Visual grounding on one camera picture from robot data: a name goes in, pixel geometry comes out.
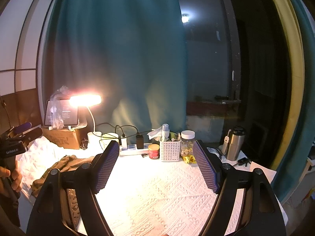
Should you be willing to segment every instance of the power strip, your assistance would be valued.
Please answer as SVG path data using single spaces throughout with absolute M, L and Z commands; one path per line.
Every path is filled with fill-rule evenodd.
M 149 153 L 149 145 L 152 143 L 147 143 L 143 145 L 143 149 L 137 149 L 137 145 L 128 145 L 127 149 L 122 148 L 120 146 L 119 155 L 120 156 L 127 156 L 127 155 L 137 155 L 137 154 L 148 154 Z

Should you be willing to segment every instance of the black tumbler lid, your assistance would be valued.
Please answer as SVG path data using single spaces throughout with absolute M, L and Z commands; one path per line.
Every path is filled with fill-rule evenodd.
M 237 136 L 243 136 L 246 134 L 246 130 L 241 126 L 235 126 L 232 133 Z

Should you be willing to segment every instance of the metal screw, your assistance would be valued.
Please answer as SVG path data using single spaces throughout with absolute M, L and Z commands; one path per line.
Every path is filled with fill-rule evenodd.
M 228 169 L 231 168 L 231 164 L 229 164 L 229 163 L 223 163 L 223 168 L 226 169 L 226 170 L 228 170 Z
M 58 173 L 58 169 L 52 169 L 51 172 L 50 172 L 52 175 L 55 175 Z
M 85 163 L 82 164 L 82 168 L 86 170 L 86 169 L 88 169 L 90 167 L 90 165 L 91 165 L 91 163 L 85 162 Z
M 261 174 L 262 174 L 262 169 L 260 169 L 260 168 L 255 168 L 254 171 L 255 171 L 258 175 L 261 175 Z

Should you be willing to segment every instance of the white plastic basket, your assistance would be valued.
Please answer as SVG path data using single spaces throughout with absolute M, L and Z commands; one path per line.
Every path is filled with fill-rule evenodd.
M 160 141 L 160 160 L 161 161 L 179 161 L 181 153 L 181 142 L 161 142 Z

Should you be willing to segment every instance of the curtain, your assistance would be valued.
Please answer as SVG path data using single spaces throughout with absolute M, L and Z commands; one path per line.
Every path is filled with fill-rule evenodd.
M 293 137 L 300 115 L 304 90 L 304 55 L 299 23 L 290 0 L 273 0 L 286 37 L 291 61 L 291 102 L 283 137 L 270 167 L 276 170 Z
M 315 36 L 301 0 L 291 0 L 299 21 L 305 60 L 301 113 L 291 143 L 272 182 L 280 201 L 297 185 L 315 137 Z
M 43 100 L 66 85 L 102 96 L 91 107 L 96 124 L 145 131 L 168 123 L 173 131 L 184 129 L 181 17 L 178 0 L 56 0 L 44 50 Z

